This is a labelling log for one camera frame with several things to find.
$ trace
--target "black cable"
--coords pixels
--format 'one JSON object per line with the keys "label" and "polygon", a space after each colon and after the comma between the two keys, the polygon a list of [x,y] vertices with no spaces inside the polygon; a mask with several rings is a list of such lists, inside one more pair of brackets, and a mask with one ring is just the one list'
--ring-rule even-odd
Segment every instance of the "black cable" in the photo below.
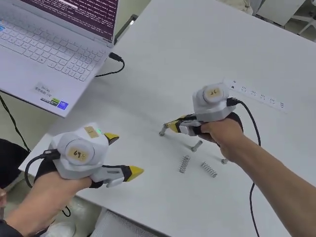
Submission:
{"label": "black cable", "polygon": [[39,155],[38,157],[35,157],[33,159],[30,160],[30,162],[28,162],[28,164],[26,165],[25,167],[25,171],[24,171],[24,179],[25,179],[25,182],[26,184],[32,188],[33,185],[31,184],[30,180],[29,180],[29,169],[30,169],[30,166],[31,164],[33,164],[35,161],[39,160],[39,159],[44,159],[45,158],[45,155]]}
{"label": "black cable", "polygon": [[123,63],[122,68],[121,68],[120,70],[116,71],[116,72],[110,72],[110,73],[105,73],[105,74],[102,74],[102,75],[97,75],[97,76],[95,76],[96,78],[104,77],[104,76],[107,76],[107,75],[119,73],[119,72],[123,71],[123,69],[125,68],[125,62],[124,62],[124,60],[123,60],[120,56],[118,56],[117,54],[115,54],[115,53],[110,53],[109,58],[112,58],[112,59],[115,60],[115,61],[118,61],[118,62]]}
{"label": "black cable", "polygon": [[[247,110],[247,112],[248,112],[248,114],[249,114],[249,116],[251,118],[251,121],[253,123],[253,126],[255,128],[256,134],[257,134],[258,145],[261,146],[261,138],[260,138],[259,130],[258,130],[256,121],[255,121],[250,109],[248,108],[248,106],[246,106],[246,104],[244,102],[242,102],[241,100],[238,100],[236,98],[229,98],[229,99],[227,99],[227,106],[234,106],[234,105],[237,105],[237,104],[243,105],[244,108]],[[251,188],[250,188],[250,192],[249,192],[249,204],[250,204],[250,212],[251,212],[251,218],[252,218],[253,226],[255,228],[257,237],[260,237],[259,232],[258,232],[258,228],[257,228],[257,224],[256,224],[256,221],[255,221],[255,217],[254,217],[254,214],[253,214],[253,207],[252,207],[252,193],[253,193],[254,187],[255,187],[255,183],[252,183]]]}
{"label": "black cable", "polygon": [[5,101],[3,100],[3,98],[2,98],[1,95],[0,95],[0,100],[1,100],[1,103],[2,103],[2,105],[3,105],[3,107],[4,107],[4,109],[7,111],[7,113],[9,114],[9,116],[10,116],[10,118],[11,118],[11,121],[12,121],[12,123],[13,123],[13,125],[14,125],[15,131],[17,132],[17,134],[18,134],[18,135],[20,136],[20,138],[22,139],[23,144],[24,144],[24,147],[27,149],[28,152],[31,152],[30,148],[29,148],[28,145],[26,144],[26,142],[25,142],[25,140],[24,140],[22,134],[20,133],[20,131],[19,131],[17,125],[16,125],[16,121],[15,121],[14,117],[12,116],[12,114],[11,114],[11,112],[10,112],[8,106],[6,105],[6,103],[5,103]]}
{"label": "black cable", "polygon": [[[261,138],[260,138],[260,134],[259,134],[259,131],[258,131],[258,127],[257,127],[257,124],[256,124],[256,121],[255,121],[254,117],[251,114],[250,109],[246,106],[246,104],[244,102],[239,101],[238,103],[243,105],[244,108],[247,110],[247,112],[248,112],[248,114],[249,114],[249,116],[251,118],[251,121],[253,123],[253,126],[255,128],[256,134],[257,134],[258,145],[261,146]],[[252,218],[253,226],[255,228],[257,237],[260,237],[258,229],[257,229],[256,221],[255,221],[255,216],[253,214],[253,207],[252,207],[252,192],[253,192],[254,187],[255,187],[255,183],[252,183],[251,188],[250,188],[250,193],[249,193],[249,204],[250,204],[250,212],[251,212],[251,218]]]}
{"label": "black cable", "polygon": [[[25,167],[25,171],[24,171],[24,179],[25,179],[25,182],[26,184],[32,188],[33,185],[31,184],[30,180],[29,180],[29,169],[31,167],[31,164],[33,164],[35,161],[39,160],[39,159],[51,159],[51,160],[54,160],[54,159],[57,159],[57,158],[47,158],[46,155],[42,154],[42,155],[39,155],[33,159],[31,159],[28,164],[26,165]],[[71,211],[70,209],[66,206],[65,207],[67,210],[68,210],[68,213],[69,214],[66,214],[64,210],[62,210],[63,214],[66,216],[66,217],[70,217],[71,216]]]}

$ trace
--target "laptop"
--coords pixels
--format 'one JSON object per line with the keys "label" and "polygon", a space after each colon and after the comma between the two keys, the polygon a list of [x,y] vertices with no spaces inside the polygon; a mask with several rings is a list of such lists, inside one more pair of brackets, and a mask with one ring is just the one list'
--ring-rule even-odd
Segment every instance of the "laptop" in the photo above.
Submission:
{"label": "laptop", "polygon": [[0,0],[0,90],[66,117],[114,46],[119,0]]}

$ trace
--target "small metal part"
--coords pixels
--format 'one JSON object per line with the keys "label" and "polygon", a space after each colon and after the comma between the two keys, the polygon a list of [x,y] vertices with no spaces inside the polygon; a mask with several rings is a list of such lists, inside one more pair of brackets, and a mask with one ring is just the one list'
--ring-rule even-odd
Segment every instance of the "small metal part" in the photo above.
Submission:
{"label": "small metal part", "polygon": [[222,163],[222,164],[227,164],[228,162],[229,162],[228,159],[222,159],[222,160],[221,160],[221,163]]}
{"label": "small metal part", "polygon": [[203,144],[201,140],[199,140],[194,147],[191,147],[192,152],[196,152],[197,149]]}
{"label": "small metal part", "polygon": [[213,178],[215,178],[217,176],[217,172],[212,169],[211,166],[209,166],[206,162],[203,162],[201,164],[201,167]]}
{"label": "small metal part", "polygon": [[182,158],[181,165],[180,165],[180,168],[179,168],[179,172],[180,173],[184,174],[186,172],[186,169],[187,169],[187,166],[189,164],[190,159],[191,159],[190,156],[185,156],[185,157]]}
{"label": "small metal part", "polygon": [[165,123],[162,127],[162,130],[160,131],[159,135],[162,137],[164,133],[166,132],[167,128],[169,128],[169,125]]}

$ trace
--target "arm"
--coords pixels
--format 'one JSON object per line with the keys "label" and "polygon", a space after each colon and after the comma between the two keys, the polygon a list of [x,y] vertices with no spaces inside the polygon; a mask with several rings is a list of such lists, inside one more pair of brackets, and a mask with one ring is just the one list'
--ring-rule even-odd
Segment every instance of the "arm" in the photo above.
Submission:
{"label": "arm", "polygon": [[233,120],[207,123],[202,132],[221,146],[222,154],[239,165],[266,197],[294,237],[316,236],[316,188],[245,137]]}
{"label": "arm", "polygon": [[81,189],[89,188],[90,178],[65,180],[58,172],[38,178],[27,197],[5,219],[22,236],[30,236],[49,226],[53,218]]}

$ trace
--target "screw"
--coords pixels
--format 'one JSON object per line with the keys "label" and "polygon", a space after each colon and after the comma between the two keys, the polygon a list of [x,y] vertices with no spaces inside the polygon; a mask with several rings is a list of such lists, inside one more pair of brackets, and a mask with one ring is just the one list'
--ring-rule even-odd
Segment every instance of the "screw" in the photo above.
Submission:
{"label": "screw", "polygon": [[221,160],[221,163],[222,163],[222,164],[227,164],[228,161],[229,161],[228,159],[222,159],[222,160]]}
{"label": "screw", "polygon": [[160,131],[159,135],[162,137],[164,135],[164,133],[166,132],[168,128],[168,125],[165,123],[162,127],[162,130]]}
{"label": "screw", "polygon": [[197,149],[203,144],[201,140],[199,140],[194,147],[191,147],[192,152],[196,152]]}

